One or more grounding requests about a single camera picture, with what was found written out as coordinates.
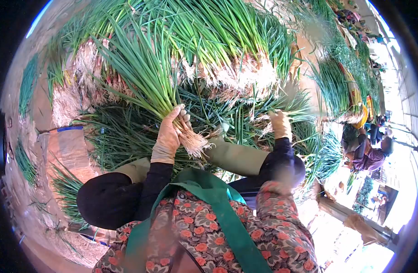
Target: work glove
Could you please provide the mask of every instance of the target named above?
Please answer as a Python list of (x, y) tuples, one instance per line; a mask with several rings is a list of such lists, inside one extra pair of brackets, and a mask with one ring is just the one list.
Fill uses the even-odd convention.
[(185, 130), (192, 130), (190, 123), (190, 115), (186, 114), (184, 104), (174, 107), (162, 121), (157, 135), (156, 144), (153, 146), (151, 153), (151, 163), (162, 162), (174, 164), (176, 151), (180, 146), (179, 134), (182, 132), (173, 125), (173, 120), (179, 117), (179, 121)]
[(274, 139), (288, 138), (289, 142), (293, 140), (293, 133), (291, 132), (291, 124), (289, 123), (289, 117), (282, 111), (268, 112), (268, 116), (271, 118), (271, 124), (274, 130)]

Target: market vendor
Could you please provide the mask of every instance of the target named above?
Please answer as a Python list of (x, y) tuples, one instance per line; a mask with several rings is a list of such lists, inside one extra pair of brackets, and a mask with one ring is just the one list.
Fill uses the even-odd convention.
[(354, 152), (346, 153), (347, 158), (350, 160), (346, 165), (354, 170), (374, 171), (383, 165), (387, 156), (392, 154), (393, 141), (386, 136), (381, 141), (381, 148), (374, 149), (371, 147), (365, 129), (359, 129), (359, 133), (359, 136), (354, 141), (358, 147)]
[(288, 117), (268, 114), (275, 146), (260, 162), (265, 182), (254, 216), (233, 187), (209, 172), (185, 169), (170, 183), (180, 145), (172, 121), (180, 112), (176, 107), (162, 121), (145, 179), (142, 172), (112, 172), (81, 187), (77, 205), (87, 222), (118, 227), (117, 241), (93, 272), (318, 272), (312, 237), (292, 196), (300, 181)]
[(347, 21), (350, 24), (355, 24), (358, 19), (355, 16), (355, 14), (353, 12), (351, 12), (350, 10), (338, 10), (335, 11), (335, 14), (338, 16), (338, 20), (343, 23), (345, 21)]

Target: yellow sack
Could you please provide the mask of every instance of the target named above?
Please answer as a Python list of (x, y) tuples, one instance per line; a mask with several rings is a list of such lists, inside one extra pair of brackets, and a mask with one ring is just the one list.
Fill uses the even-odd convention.
[(343, 74), (345, 79), (347, 80), (347, 86), (348, 91), (350, 93), (350, 101), (352, 102), (352, 105), (362, 105), (362, 98), (361, 98), (361, 92), (359, 91), (359, 87), (354, 81), (354, 78), (350, 72), (347, 71), (345, 67), (343, 67), (340, 64), (340, 67), (343, 68)]
[(362, 128), (364, 126), (365, 122), (367, 121), (367, 117), (369, 116), (367, 107), (365, 105), (362, 105), (362, 119), (356, 124), (352, 124), (353, 127), (356, 129)]

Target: black sleeve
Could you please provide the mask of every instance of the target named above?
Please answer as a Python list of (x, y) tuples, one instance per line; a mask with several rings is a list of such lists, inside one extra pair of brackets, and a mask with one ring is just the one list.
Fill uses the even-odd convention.
[(139, 200), (136, 205), (135, 220), (143, 221), (150, 217), (151, 208), (162, 189), (171, 182), (172, 173), (172, 164), (161, 162), (150, 164), (147, 178), (142, 183), (142, 189), (139, 192), (140, 196), (135, 199), (135, 201)]
[(286, 137), (276, 139), (273, 152), (269, 153), (264, 160), (259, 175), (266, 176), (266, 180), (271, 180), (276, 170), (281, 167), (294, 168), (294, 149)]

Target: floral shirt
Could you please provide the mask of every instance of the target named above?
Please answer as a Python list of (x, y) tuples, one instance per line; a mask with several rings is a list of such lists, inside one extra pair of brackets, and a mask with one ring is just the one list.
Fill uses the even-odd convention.
[[(273, 272), (319, 272), (310, 232), (299, 221), (292, 195), (281, 184), (265, 182), (257, 194), (257, 215), (237, 201), (230, 205)], [(201, 272), (241, 273), (212, 207), (186, 190), (164, 198), (156, 208), (146, 248), (149, 273), (168, 273), (181, 251)], [(118, 240), (97, 262), (94, 273), (123, 272), (127, 239), (140, 221), (125, 224)]]

